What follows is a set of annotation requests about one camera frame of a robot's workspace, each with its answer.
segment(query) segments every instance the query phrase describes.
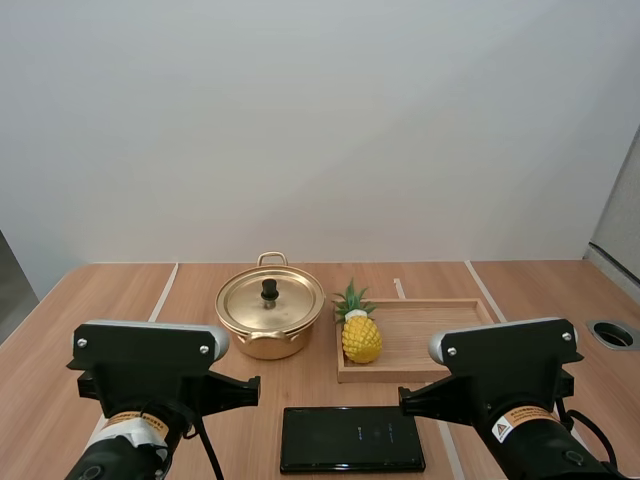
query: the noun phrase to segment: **pineapple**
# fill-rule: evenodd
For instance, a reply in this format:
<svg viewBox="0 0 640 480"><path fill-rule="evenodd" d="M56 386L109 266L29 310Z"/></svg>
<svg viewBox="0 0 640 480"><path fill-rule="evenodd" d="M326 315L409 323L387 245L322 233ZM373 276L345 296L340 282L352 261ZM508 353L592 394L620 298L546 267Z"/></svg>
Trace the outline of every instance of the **pineapple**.
<svg viewBox="0 0 640 480"><path fill-rule="evenodd" d="M365 288L356 294L351 279L344 295L336 293L342 301L333 302L340 316L339 321L346 322L342 330L342 349L347 358L356 363L373 362L382 350L378 327L368 316L376 307L362 301L366 291Z"/></svg>

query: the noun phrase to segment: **phone screen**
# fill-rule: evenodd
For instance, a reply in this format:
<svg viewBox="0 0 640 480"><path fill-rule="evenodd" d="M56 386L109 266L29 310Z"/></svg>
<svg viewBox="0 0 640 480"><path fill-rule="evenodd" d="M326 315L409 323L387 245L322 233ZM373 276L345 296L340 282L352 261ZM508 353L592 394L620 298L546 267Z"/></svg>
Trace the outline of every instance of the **phone screen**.
<svg viewBox="0 0 640 480"><path fill-rule="evenodd" d="M286 408L280 470L423 471L413 417L399 407Z"/></svg>

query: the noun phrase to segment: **white wall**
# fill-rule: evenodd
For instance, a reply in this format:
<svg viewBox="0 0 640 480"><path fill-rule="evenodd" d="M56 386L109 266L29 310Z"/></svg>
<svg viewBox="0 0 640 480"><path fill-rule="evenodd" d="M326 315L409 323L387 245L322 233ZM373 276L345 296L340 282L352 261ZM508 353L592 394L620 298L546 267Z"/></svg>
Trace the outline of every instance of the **white wall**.
<svg viewBox="0 0 640 480"><path fill-rule="evenodd" d="M640 121L640 2L0 6L0 229L94 261L578 258Z"/></svg>

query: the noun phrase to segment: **yellow label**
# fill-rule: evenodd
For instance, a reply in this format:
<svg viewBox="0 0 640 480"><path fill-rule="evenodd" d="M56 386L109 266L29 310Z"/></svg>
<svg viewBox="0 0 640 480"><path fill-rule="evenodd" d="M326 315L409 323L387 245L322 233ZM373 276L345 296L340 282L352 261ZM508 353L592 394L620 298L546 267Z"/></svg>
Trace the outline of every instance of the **yellow label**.
<svg viewBox="0 0 640 480"><path fill-rule="evenodd" d="M540 407L518 407L504 414L513 428L530 420L547 419L557 422L555 417Z"/></svg>
<svg viewBox="0 0 640 480"><path fill-rule="evenodd" d="M117 425L118 423L122 423L126 420L138 418L139 416L140 412L120 412L107 420L107 423L102 428L107 428L111 425ZM167 427L167 425L165 425L158 417L154 417L153 415L145 413L142 415L142 418L144 418L146 422L151 425L151 427L156 432L158 432L160 437L165 438L167 436L167 433L169 433L169 427Z"/></svg>
<svg viewBox="0 0 640 480"><path fill-rule="evenodd" d="M514 428L531 420L552 420L554 422L558 421L544 408L533 406L518 407L514 408L513 410L509 410L507 413L501 416L495 423L491 431L498 439L498 441L502 443Z"/></svg>

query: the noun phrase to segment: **wooden table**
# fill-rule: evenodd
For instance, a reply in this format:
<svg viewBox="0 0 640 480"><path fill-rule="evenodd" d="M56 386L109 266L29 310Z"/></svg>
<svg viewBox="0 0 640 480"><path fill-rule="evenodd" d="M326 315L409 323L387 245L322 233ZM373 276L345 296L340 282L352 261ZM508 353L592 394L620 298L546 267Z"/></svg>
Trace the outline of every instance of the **wooden table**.
<svg viewBox="0 0 640 480"><path fill-rule="evenodd" d="M180 265L159 313L159 322L217 324L215 297L222 284L249 265ZM587 331L592 319L617 319L640 327L640 306L591 264L570 262L489 262L473 267L501 313L496 314L464 263L300 264L327 293L355 277L371 297L397 298L399 279L407 298L482 298L496 322L563 316L579 331L586 359L568 367L576 377L576 397L568 400L605 431L620 469L640 475L640 352L615 352ZM82 453L100 417L98 402L80 399L78 372L65 368L70 338L79 324L96 318L149 318L173 265L89 265L68 274L23 325L0 347L0 478L64 478ZM247 379L262 376L259 407L224 412L205 420L228 480L281 478L280 426L285 406L395 405L394 384L338 384L330 304L317 321L311 344L278 361L259 361L233 347L213 369ZM408 385L417 388L420 385ZM418 419L427 469L423 474L378 475L378 479L504 478L470 427L447 429ZM578 431L604 459L598 440ZM459 458L450 462L450 455ZM213 478L200 442L183 441L169 475L173 480ZM312 475L297 478L314 478ZM371 476L335 475L335 479Z"/></svg>

